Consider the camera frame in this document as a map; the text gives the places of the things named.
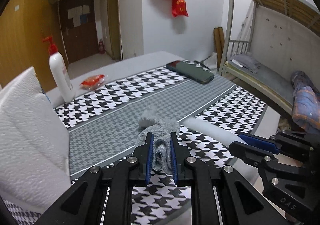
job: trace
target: bed frame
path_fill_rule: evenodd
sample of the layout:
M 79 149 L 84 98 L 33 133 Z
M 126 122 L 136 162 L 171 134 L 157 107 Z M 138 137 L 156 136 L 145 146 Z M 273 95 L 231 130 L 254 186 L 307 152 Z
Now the bed frame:
M 226 41 L 223 48 L 219 74 L 224 75 L 228 72 L 234 75 L 235 77 L 256 88 L 258 91 L 262 92 L 264 95 L 278 104 L 281 108 L 283 108 L 286 112 L 291 114 L 293 105 L 290 102 L 286 101 L 279 94 L 277 94 L 277 92 L 275 92 L 272 88 L 266 86 L 261 81 L 255 79 L 251 75 L 248 75 L 244 71 L 233 67 L 231 63 L 227 62 L 227 56 L 230 58 L 233 55 L 247 53 L 250 51 L 254 31 L 256 9 L 258 6 L 264 6 L 282 13 L 309 28 L 318 36 L 320 36 L 320 12 L 314 5 L 310 4 L 306 0 L 253 0 L 253 2 L 254 7 L 250 38 L 249 41 L 241 41 L 230 40 L 234 11 L 234 0 L 229 0 L 228 23 L 225 39 Z

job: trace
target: doorway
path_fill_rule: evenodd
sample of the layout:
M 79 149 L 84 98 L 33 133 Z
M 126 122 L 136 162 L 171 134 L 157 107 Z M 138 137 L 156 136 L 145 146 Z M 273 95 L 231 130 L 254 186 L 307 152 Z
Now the doorway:
M 93 0 L 60 0 L 59 14 L 69 63 L 99 52 Z
M 113 60 L 121 60 L 119 7 L 118 0 L 107 0 L 108 25 L 111 43 L 111 54 Z

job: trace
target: bunk bed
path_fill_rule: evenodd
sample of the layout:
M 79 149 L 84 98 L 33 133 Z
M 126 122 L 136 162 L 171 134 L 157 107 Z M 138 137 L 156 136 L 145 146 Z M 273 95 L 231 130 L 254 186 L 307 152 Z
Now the bunk bed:
M 252 26 L 249 41 L 231 40 L 232 18 L 234 11 L 234 0 L 229 0 L 228 24 L 226 30 L 226 41 L 223 48 L 222 59 L 219 73 L 221 75 L 227 72 L 243 80 L 264 95 L 273 100 L 289 114 L 293 108 L 293 87 L 288 80 L 285 80 L 278 73 L 270 68 L 260 66 L 257 73 L 252 73 L 246 68 L 240 68 L 238 65 L 228 61 L 236 54 L 248 53 L 250 51 L 252 36 L 254 32 L 254 23 L 256 9 L 263 6 L 279 13 L 282 13 L 305 27 L 309 28 L 320 37 L 320 12 L 319 10 L 305 0 L 253 0 Z

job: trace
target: white lotion bottle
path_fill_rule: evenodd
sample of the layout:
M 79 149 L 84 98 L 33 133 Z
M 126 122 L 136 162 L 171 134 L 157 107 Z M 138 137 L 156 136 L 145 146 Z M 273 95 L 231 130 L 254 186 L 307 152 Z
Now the white lotion bottle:
M 52 72 L 54 81 L 60 91 L 60 94 L 66 103 L 69 103 L 75 97 L 75 90 L 71 84 L 66 65 L 64 64 L 62 55 L 58 52 L 57 46 L 52 41 L 52 36 L 42 40 L 42 42 L 49 41 L 49 66 Z

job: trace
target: red plastic bag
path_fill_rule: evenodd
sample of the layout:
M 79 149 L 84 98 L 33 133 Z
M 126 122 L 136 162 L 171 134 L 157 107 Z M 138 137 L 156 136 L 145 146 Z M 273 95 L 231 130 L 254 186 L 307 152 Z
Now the red plastic bag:
M 81 88 L 85 90 L 93 91 L 98 88 L 104 82 L 104 75 L 95 75 L 86 78 L 83 82 L 81 82 Z
M 174 17 L 189 16 L 185 0 L 172 0 L 172 15 Z

